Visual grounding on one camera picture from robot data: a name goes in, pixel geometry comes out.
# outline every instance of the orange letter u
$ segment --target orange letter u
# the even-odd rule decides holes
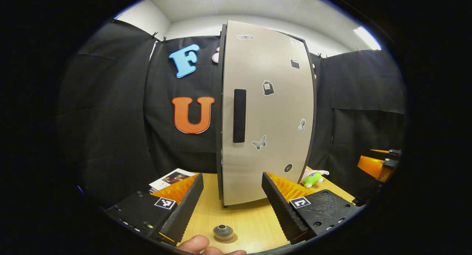
[[[199,97],[197,102],[200,103],[200,122],[198,124],[191,124],[188,122],[188,106],[192,103],[190,97],[176,97],[172,100],[174,104],[174,123],[183,133],[202,133],[209,127],[211,104],[215,102],[212,97]]]

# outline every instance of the black door handle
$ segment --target black door handle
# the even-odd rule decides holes
[[[233,143],[244,143],[246,135],[246,90],[235,89]]]

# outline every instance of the ceiling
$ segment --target ceiling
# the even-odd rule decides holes
[[[324,0],[150,0],[171,23],[208,15],[255,15],[301,25],[356,50],[370,49],[360,25]]]

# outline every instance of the wooden table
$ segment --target wooden table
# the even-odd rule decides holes
[[[317,192],[328,189],[352,202],[353,196],[334,185],[325,176],[323,177],[325,178],[323,183],[313,185],[310,190]],[[290,243],[285,238],[268,199],[230,205],[224,208],[218,196],[217,174],[203,173],[203,178],[204,189],[182,241],[189,240],[194,235],[205,235],[210,241],[209,245],[219,248],[223,253],[242,249],[246,250],[248,254],[278,248]],[[214,239],[213,228],[219,224],[233,228],[238,240],[229,244],[217,242]]]

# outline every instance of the black curtain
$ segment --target black curtain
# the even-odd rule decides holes
[[[143,96],[155,39],[116,20],[69,61],[58,100],[59,142],[85,193],[107,208],[159,174],[145,135]]]
[[[216,127],[215,120],[221,109],[221,88],[218,64],[211,57],[219,47],[219,36],[185,37],[159,42],[150,60],[145,89],[144,114],[147,140],[156,171],[163,176],[176,168],[186,171],[216,173]],[[177,78],[177,67],[169,58],[189,45],[199,45],[197,62],[191,63],[196,70]],[[188,121],[200,121],[199,97],[213,97],[211,119],[208,129],[199,134],[186,134],[174,124],[175,97],[190,97]]]
[[[316,126],[309,166],[359,199],[378,183],[357,167],[369,149],[401,149],[406,126],[405,87],[384,50],[362,50],[322,59],[315,65]]]

